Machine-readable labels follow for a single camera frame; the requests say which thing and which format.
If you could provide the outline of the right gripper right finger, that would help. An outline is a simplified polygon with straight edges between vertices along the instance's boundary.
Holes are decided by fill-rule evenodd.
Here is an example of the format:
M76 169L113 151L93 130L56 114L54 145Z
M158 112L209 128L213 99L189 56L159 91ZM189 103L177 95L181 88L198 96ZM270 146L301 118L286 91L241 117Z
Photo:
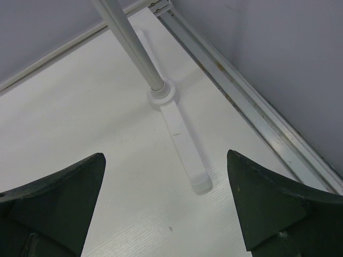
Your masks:
M229 150L227 171L252 256L342 256L342 196L317 190Z

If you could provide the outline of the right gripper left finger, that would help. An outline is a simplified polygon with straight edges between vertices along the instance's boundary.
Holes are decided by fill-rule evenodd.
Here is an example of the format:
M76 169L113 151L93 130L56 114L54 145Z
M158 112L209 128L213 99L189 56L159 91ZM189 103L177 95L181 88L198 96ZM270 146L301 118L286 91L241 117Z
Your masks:
M105 174L93 154L1 193L1 256L81 256Z

